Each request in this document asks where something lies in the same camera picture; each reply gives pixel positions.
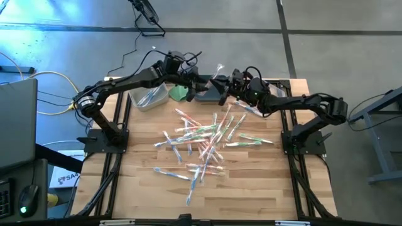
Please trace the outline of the green cloth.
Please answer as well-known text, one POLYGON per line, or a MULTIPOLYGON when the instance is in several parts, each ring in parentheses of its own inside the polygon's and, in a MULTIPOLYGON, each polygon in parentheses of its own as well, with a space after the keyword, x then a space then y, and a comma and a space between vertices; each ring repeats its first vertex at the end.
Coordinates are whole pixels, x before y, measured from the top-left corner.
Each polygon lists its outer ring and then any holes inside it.
POLYGON ((168 94, 171 99, 180 102, 186 99, 188 88, 180 85, 175 85, 168 91, 168 94))

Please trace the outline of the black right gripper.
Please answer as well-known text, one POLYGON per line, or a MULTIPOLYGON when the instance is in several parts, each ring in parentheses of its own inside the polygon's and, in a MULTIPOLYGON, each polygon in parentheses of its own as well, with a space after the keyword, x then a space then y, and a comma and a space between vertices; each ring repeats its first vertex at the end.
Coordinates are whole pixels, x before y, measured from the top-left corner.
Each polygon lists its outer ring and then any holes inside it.
POLYGON ((228 94, 231 85, 231 95, 238 100, 249 104, 251 107, 257 107, 258 110, 268 110, 268 100, 270 90, 258 68, 254 69, 258 76, 255 77, 249 72, 249 68, 245 71, 235 69, 231 75, 231 81, 228 78, 211 78, 209 81, 215 86, 220 94, 228 94))

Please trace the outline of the black floor bar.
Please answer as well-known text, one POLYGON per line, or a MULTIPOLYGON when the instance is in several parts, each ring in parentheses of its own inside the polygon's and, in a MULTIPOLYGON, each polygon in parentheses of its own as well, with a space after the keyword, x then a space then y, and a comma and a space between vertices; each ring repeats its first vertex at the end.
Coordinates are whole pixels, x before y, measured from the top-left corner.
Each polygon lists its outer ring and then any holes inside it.
POLYGON ((35 72, 34 67, 15 67, 15 66, 2 66, 0 65, 0 72, 3 73, 27 73, 32 74, 35 72))

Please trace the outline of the white plastic bin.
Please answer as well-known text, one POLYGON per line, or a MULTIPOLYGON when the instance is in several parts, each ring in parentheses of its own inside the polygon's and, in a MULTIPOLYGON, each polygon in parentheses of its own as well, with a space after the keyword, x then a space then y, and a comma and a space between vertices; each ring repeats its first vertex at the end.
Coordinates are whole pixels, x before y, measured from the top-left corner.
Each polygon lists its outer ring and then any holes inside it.
POLYGON ((145 112, 147 110, 150 110, 152 108, 155 108, 161 104, 165 104, 168 102, 169 96, 168 96, 168 89, 165 83, 161 84, 159 86, 159 91, 158 93, 153 97, 151 102, 148 105, 145 106, 137 106, 137 103, 151 90, 154 88, 137 88, 137 89, 132 89, 128 92, 131 102, 134 107, 136 107, 139 111, 145 112))

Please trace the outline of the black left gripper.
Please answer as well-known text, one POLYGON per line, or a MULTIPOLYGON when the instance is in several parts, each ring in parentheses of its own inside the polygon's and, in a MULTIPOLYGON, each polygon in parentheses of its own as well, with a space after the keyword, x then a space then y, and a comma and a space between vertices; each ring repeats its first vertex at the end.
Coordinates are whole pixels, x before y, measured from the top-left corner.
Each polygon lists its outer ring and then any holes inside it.
POLYGON ((188 102, 194 99, 196 93, 203 94, 208 91, 208 88, 204 86, 204 80, 199 77, 197 67, 186 69, 176 74, 168 74, 166 81, 189 88, 187 92, 188 102))

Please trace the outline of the white printed cardboard box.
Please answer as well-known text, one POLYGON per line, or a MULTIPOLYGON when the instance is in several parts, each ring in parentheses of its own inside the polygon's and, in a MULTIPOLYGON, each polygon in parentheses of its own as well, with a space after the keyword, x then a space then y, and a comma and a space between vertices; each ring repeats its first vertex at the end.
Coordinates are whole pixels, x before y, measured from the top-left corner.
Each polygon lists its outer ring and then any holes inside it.
MULTIPOLYGON (((85 158, 83 150, 60 150, 58 152, 73 157, 79 161, 83 161, 85 158)), ((54 166, 49 188, 71 188, 75 186, 75 182, 79 176, 79 173, 54 166)))

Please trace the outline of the grey laptop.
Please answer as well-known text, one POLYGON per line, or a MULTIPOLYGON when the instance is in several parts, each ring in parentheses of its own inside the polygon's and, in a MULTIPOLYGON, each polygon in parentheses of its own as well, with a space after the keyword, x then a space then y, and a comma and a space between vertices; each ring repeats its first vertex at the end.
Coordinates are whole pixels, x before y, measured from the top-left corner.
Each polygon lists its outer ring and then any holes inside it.
POLYGON ((0 169, 35 158, 38 81, 0 85, 0 169))

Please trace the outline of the black floor fan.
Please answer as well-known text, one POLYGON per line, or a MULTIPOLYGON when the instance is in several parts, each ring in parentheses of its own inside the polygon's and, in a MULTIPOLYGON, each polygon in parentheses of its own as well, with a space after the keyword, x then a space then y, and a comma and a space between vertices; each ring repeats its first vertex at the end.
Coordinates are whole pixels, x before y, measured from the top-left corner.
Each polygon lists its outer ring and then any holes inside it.
POLYGON ((138 11, 140 13, 139 16, 135 16, 134 27, 139 31, 141 36, 144 37, 164 37, 166 31, 159 24, 159 16, 157 15, 155 9, 152 7, 151 3, 148 0, 128 0, 133 8, 133 12, 138 11), (159 27, 161 33, 158 34, 146 34, 144 31, 138 26, 138 21, 141 16, 150 24, 159 27))

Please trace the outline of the black computer mouse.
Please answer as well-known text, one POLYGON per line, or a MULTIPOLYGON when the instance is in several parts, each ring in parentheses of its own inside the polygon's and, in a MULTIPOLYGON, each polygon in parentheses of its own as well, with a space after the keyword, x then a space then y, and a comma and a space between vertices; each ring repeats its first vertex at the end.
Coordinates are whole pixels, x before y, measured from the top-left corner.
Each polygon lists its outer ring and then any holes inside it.
POLYGON ((28 185, 19 194, 18 210, 23 218, 32 217, 38 208, 39 186, 28 185))

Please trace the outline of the dark grey desk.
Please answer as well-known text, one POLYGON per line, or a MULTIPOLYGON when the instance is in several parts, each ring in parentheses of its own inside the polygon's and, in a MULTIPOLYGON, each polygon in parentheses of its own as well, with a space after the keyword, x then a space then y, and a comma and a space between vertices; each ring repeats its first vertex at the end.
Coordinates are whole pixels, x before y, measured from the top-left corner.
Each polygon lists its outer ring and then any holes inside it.
POLYGON ((47 219, 47 160, 39 159, 22 165, 4 173, 0 173, 0 180, 13 180, 13 214, 0 219, 0 225, 14 222, 25 222, 47 219), (19 214, 18 200, 22 189, 28 185, 39 186, 38 208, 32 217, 23 218, 19 214))

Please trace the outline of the silver aluminium extrusion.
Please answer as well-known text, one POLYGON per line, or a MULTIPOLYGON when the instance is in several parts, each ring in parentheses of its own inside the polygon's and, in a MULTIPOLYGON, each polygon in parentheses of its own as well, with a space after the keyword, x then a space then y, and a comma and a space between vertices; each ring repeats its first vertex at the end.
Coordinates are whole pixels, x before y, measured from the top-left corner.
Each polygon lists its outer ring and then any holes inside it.
POLYGON ((112 220, 101 220, 99 226, 133 226, 135 225, 135 220, 132 219, 112 219, 112 220))
POLYGON ((297 220, 275 220, 275 226, 311 226, 310 222, 297 220))

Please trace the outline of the clear plastic bin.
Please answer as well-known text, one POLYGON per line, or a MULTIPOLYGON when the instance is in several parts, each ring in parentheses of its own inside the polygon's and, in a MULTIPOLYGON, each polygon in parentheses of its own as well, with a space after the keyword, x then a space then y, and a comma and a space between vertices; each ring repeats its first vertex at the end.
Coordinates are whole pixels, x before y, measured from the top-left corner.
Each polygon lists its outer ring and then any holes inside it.
POLYGON ((283 105, 286 100, 286 93, 276 86, 275 83, 265 80, 267 88, 269 88, 269 95, 267 97, 267 104, 269 107, 283 105))

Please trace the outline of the blue-grey desk frame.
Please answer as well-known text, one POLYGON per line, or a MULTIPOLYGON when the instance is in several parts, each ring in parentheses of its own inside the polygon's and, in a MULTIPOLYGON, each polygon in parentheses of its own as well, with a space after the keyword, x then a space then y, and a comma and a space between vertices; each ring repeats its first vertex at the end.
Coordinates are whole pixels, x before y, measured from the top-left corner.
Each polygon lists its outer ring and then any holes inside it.
POLYGON ((348 115, 348 123, 361 121, 376 153, 381 172, 367 178, 368 183, 402 179, 402 164, 397 155, 402 154, 402 86, 384 94, 375 95, 357 104, 348 115))

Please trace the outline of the black keyboard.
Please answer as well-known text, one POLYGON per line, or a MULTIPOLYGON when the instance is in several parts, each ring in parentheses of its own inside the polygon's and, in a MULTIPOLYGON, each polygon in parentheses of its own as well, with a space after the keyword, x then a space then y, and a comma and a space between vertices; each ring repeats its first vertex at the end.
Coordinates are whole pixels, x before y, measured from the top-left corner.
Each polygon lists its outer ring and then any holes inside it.
POLYGON ((13 214, 13 180, 0 180, 0 219, 13 214))

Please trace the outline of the black diagonal frame strut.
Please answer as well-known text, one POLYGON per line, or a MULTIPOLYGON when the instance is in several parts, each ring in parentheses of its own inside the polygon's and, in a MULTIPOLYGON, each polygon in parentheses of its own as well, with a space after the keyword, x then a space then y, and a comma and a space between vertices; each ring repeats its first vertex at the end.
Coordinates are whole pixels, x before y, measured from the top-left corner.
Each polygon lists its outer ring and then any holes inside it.
POLYGON ((52 149, 44 147, 40 144, 35 144, 35 159, 46 159, 49 164, 80 173, 83 162, 71 156, 66 156, 52 149))

